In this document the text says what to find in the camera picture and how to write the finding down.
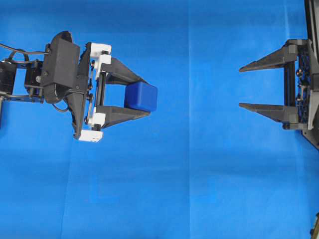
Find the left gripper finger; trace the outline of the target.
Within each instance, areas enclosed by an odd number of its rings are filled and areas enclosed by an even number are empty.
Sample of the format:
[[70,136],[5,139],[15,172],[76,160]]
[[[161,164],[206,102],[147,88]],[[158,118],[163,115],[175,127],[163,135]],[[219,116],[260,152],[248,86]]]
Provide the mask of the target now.
[[129,85],[136,82],[147,83],[142,77],[136,75],[117,58],[111,58],[111,63],[102,63],[101,70],[106,72],[106,84]]
[[122,108],[116,106],[97,106],[97,113],[105,114],[105,119],[100,126],[96,124],[96,129],[107,128],[128,120],[136,120],[150,115],[150,112]]

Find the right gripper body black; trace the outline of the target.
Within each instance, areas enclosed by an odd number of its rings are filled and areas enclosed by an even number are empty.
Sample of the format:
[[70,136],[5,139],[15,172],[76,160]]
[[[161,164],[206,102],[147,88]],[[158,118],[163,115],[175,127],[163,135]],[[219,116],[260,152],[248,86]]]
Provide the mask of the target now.
[[285,46],[298,61],[284,66],[285,109],[289,121],[284,129],[299,130],[315,148],[319,147],[319,62],[310,40],[287,40]]

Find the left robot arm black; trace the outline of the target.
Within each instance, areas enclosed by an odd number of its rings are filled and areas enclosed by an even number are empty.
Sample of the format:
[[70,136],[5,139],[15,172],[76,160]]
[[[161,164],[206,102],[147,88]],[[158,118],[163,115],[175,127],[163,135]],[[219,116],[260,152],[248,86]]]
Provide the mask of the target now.
[[0,62],[0,99],[66,104],[74,138],[98,142],[104,128],[150,115],[158,90],[111,55],[111,46],[89,42],[83,53],[69,41],[46,46],[43,59],[11,49]]

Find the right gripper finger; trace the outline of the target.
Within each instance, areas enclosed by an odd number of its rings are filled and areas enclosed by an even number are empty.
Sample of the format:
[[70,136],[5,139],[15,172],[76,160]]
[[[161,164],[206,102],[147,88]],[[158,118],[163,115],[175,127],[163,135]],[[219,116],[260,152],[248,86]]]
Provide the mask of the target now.
[[294,106],[280,106],[280,105],[262,105],[262,104],[248,104],[240,103],[240,107],[249,111],[256,112],[265,117],[268,117],[276,122],[281,123],[298,123],[299,115],[298,109]]
[[295,62],[298,56],[298,46],[283,46],[279,50],[254,61],[239,69],[239,72],[283,68],[285,64]]

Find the left gripper body white-black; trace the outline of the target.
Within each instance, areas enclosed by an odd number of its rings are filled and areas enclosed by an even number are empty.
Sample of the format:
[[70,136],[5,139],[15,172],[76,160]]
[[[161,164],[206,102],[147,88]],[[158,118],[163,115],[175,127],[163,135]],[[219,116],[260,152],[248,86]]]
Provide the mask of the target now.
[[80,56],[77,71],[76,89],[72,94],[75,109],[72,111],[74,122],[73,137],[79,141],[98,142],[102,139],[102,128],[106,122],[104,94],[111,66],[112,47],[107,44],[88,42]]

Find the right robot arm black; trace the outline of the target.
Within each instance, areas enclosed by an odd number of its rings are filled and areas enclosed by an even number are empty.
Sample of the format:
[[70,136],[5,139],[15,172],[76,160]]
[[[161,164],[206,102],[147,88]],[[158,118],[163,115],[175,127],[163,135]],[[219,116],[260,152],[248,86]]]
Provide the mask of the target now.
[[240,103],[240,107],[280,122],[285,130],[299,130],[319,146],[319,2],[305,1],[307,39],[289,39],[277,51],[254,61],[240,72],[283,68],[284,104]]

